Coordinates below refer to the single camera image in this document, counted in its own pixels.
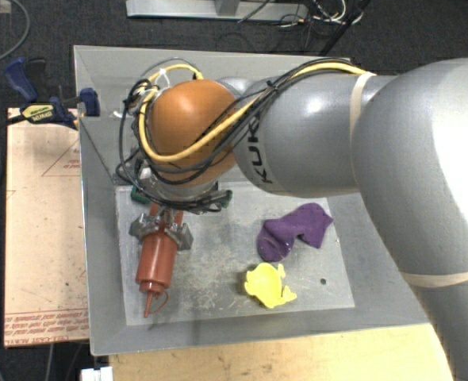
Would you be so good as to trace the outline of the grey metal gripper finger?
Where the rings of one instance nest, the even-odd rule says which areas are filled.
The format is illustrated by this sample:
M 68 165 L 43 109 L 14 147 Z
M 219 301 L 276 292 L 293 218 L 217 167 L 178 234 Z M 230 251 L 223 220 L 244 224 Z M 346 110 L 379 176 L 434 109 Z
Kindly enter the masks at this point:
M 129 235 L 143 241 L 145 237 L 157 233 L 159 231 L 162 218 L 159 216 L 150 216 L 149 214 L 141 214 L 134 220 L 129 228 Z
M 169 225 L 164 229 L 164 232 L 175 242 L 179 251 L 191 250 L 194 237 L 186 223 Z

